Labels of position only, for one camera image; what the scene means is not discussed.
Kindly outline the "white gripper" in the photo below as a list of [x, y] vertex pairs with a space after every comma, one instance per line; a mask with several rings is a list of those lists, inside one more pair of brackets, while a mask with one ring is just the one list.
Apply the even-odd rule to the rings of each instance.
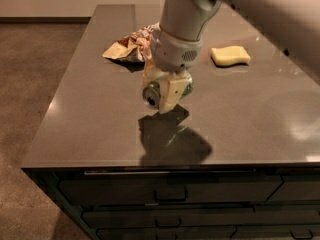
[[202, 40], [186, 41], [164, 31], [159, 24], [154, 27], [150, 41], [152, 59], [144, 65], [142, 86], [160, 79], [159, 112], [173, 110], [188, 85], [188, 73], [202, 48]]

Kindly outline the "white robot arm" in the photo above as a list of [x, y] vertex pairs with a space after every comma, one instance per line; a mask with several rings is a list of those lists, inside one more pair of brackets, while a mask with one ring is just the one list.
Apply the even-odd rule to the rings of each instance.
[[143, 72], [142, 96], [149, 107], [167, 113], [191, 92], [187, 69], [201, 50], [205, 26], [223, 3], [292, 61], [319, 74], [320, 0], [165, 0]]

